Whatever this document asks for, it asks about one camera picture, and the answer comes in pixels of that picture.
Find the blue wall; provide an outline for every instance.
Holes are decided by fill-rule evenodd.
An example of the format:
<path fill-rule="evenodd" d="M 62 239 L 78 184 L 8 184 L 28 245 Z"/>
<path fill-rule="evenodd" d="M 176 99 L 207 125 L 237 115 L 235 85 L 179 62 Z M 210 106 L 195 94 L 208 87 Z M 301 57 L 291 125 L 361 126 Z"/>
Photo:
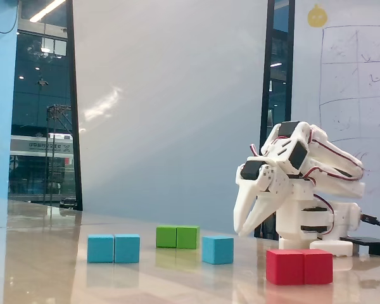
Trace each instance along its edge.
<path fill-rule="evenodd" d="M 13 26 L 16 6 L 17 0 L 0 0 L 0 31 L 7 32 Z M 0 34 L 0 198 L 6 198 L 8 193 L 15 51 L 16 28 L 9 34 Z"/>

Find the green cube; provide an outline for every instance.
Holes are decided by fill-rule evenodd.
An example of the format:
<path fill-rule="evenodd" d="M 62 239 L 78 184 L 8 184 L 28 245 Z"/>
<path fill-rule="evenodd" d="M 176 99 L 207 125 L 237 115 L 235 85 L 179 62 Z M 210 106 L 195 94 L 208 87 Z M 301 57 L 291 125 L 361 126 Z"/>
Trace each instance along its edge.
<path fill-rule="evenodd" d="M 156 228 L 156 247 L 176 248 L 177 226 L 161 225 Z"/>
<path fill-rule="evenodd" d="M 200 226 L 178 226 L 177 247 L 180 249 L 197 249 L 200 243 Z"/>

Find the cube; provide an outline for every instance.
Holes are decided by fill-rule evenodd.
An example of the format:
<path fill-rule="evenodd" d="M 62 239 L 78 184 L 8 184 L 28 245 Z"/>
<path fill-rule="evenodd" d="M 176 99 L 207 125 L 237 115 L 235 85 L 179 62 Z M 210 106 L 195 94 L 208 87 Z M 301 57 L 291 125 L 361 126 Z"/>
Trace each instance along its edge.
<path fill-rule="evenodd" d="M 333 255 L 320 249 L 299 250 L 304 255 L 304 283 L 329 284 L 334 280 Z"/>
<path fill-rule="evenodd" d="M 203 262 L 222 265 L 234 262 L 234 238 L 203 236 Z"/>
<path fill-rule="evenodd" d="M 177 226 L 161 225 L 156 228 L 156 247 L 176 248 Z"/>
<path fill-rule="evenodd" d="M 113 263 L 114 236 L 90 235 L 87 238 L 87 263 Z"/>
<path fill-rule="evenodd" d="M 177 227 L 177 248 L 197 249 L 200 244 L 199 226 L 178 226 Z"/>
<path fill-rule="evenodd" d="M 115 263 L 138 263 L 140 237 L 138 234 L 116 234 L 115 238 Z"/>
<path fill-rule="evenodd" d="M 267 250 L 266 280 L 275 285 L 303 285 L 304 255 L 297 250 Z"/>

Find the white wall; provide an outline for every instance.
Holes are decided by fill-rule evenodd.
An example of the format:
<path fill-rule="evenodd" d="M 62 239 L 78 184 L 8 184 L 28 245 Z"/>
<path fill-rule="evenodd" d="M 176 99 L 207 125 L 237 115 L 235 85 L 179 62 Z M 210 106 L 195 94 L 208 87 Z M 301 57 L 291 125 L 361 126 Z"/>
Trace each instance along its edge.
<path fill-rule="evenodd" d="M 267 1 L 73 1 L 83 207 L 233 231 Z"/>
<path fill-rule="evenodd" d="M 311 27 L 318 4 L 327 14 Z M 296 1 L 292 119 L 320 125 L 330 141 L 361 159 L 364 213 L 380 219 L 380 0 Z M 362 224 L 352 235 L 380 238 Z"/>

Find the glass window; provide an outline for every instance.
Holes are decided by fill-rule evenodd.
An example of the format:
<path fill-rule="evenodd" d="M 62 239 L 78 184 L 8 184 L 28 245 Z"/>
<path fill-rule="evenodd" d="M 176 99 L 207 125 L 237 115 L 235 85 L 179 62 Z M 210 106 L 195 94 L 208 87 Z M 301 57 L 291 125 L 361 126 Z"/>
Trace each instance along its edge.
<path fill-rule="evenodd" d="M 267 135 L 274 125 L 286 118 L 286 81 L 288 65 L 288 16 L 289 1 L 276 0 L 272 37 L 272 57 L 270 67 L 269 106 L 267 115 Z M 276 213 L 272 214 L 255 229 L 255 237 L 279 239 L 276 233 Z"/>
<path fill-rule="evenodd" d="M 37 7 L 33 9 L 33 2 L 36 1 L 23 1 L 31 7 L 27 10 L 24 6 L 22 18 L 30 18 L 32 12 L 37 11 Z M 19 29 L 9 198 L 74 207 L 71 121 L 66 40 Z"/>

